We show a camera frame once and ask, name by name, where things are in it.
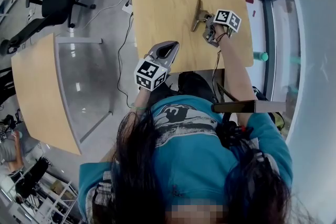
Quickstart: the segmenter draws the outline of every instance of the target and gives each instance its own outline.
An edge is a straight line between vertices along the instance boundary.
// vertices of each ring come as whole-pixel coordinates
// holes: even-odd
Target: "power strip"
[[[125,5],[122,7],[122,10],[124,12],[129,13],[129,14],[132,14],[132,12],[133,12],[133,6],[131,4],[128,4],[128,6],[126,7],[126,3],[125,3]]]

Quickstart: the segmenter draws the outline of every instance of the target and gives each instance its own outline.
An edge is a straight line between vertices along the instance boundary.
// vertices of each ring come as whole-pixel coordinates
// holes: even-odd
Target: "graphic print on shirt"
[[[154,118],[160,137],[156,146],[162,146],[171,138],[183,135],[216,135],[217,122],[208,114],[191,105],[169,104]]]

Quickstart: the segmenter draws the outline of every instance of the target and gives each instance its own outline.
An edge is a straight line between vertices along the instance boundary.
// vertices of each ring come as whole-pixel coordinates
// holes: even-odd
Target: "teal t-shirt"
[[[152,107],[155,126],[160,132],[153,164],[166,205],[178,204],[180,199],[210,199],[217,204],[225,203],[225,179],[238,159],[232,151],[222,147],[215,132],[217,123],[222,122],[222,115],[212,112],[211,105],[202,98],[178,95]],[[254,128],[250,138],[258,138],[259,148],[274,158],[280,176],[290,187],[292,162],[289,150],[269,115],[254,113],[247,126]],[[90,173],[95,173],[90,165]],[[97,164],[97,173],[103,172],[101,167]],[[80,176],[92,177],[83,173]],[[80,197],[81,189],[88,189],[81,186],[81,182],[89,181],[80,180]]]

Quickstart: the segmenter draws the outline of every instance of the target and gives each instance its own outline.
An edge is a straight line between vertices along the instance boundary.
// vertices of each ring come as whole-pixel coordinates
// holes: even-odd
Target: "hand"
[[[20,146],[20,133],[18,131],[14,131],[12,136],[14,137],[15,145]]]
[[[224,27],[222,25],[215,24],[214,27],[215,27],[215,31],[216,31],[215,39],[217,39],[220,35],[225,33],[224,32]]]

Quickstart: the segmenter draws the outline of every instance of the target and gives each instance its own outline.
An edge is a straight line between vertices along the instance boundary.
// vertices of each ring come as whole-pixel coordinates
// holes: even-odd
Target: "wooden table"
[[[69,113],[59,64],[59,44],[102,43],[101,38],[55,37],[50,34],[12,57],[17,100],[31,137],[81,154],[81,143],[98,126],[111,120],[108,112],[78,139]]]
[[[233,10],[242,23],[232,42],[246,67],[253,65],[250,23],[245,0],[202,0],[203,9],[216,13],[218,9]],[[139,58],[160,42],[176,40],[180,50],[172,65],[172,72],[214,69],[218,48],[206,43],[202,37],[205,24],[195,32],[191,24],[197,0],[132,0],[135,36]],[[218,68],[224,68],[223,60]]]

